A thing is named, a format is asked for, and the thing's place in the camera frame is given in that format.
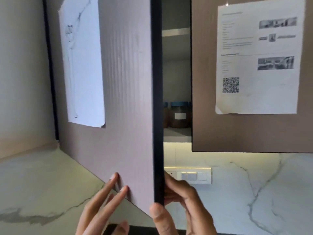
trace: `blue lid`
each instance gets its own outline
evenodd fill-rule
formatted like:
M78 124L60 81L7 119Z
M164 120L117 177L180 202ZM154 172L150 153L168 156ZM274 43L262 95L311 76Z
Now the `blue lid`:
M171 106L189 106L188 102L171 102Z

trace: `jar label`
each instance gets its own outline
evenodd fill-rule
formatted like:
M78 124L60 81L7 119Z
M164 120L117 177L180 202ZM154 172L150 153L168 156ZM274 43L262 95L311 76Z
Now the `jar label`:
M186 113L184 114L175 114L175 119L176 120L185 120L186 119Z

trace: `printed paper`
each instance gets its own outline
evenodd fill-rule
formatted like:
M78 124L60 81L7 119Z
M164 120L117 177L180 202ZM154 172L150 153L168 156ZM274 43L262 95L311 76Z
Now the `printed paper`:
M295 114L306 0L218 8L217 114Z
M105 124L98 0L65 0L60 11L68 121Z

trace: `brown cabinet door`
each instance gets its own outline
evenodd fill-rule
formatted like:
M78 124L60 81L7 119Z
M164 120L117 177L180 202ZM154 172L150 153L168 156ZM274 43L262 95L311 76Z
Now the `brown cabinet door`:
M118 172L128 199L149 213L164 203L161 0L99 0L103 128L67 119L62 2L47 0L61 149L103 181Z
M297 114L215 113L217 8L262 0L192 0L193 151L313 152L313 0L306 0Z

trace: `white switch plate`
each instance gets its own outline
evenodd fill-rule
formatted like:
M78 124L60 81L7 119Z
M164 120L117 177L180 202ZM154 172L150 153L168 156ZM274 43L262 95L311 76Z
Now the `white switch plate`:
M176 180L182 179L182 172L204 172L207 174L207 180L187 180L189 184L212 184L212 168L194 168L194 167L164 167L164 170Z

